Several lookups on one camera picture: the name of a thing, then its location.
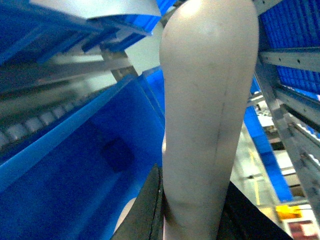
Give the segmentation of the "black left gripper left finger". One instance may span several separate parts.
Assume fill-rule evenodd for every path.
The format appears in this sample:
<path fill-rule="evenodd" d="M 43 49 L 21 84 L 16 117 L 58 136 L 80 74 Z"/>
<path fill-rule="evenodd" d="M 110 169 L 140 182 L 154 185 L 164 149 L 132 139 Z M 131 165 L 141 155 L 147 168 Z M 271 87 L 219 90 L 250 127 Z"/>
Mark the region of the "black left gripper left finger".
<path fill-rule="evenodd" d="M 155 164 L 139 194 L 121 211 L 112 240 L 162 240 L 164 190 L 162 168 Z"/>

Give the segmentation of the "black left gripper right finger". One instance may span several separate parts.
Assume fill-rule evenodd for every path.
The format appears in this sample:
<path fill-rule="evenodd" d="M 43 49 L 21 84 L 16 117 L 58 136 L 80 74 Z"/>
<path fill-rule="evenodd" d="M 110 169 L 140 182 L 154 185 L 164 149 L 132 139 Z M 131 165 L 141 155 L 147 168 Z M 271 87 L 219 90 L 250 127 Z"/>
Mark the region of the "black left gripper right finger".
<path fill-rule="evenodd" d="M 232 182 L 220 219 L 220 240 L 290 240 L 291 237 L 265 216 Z"/>

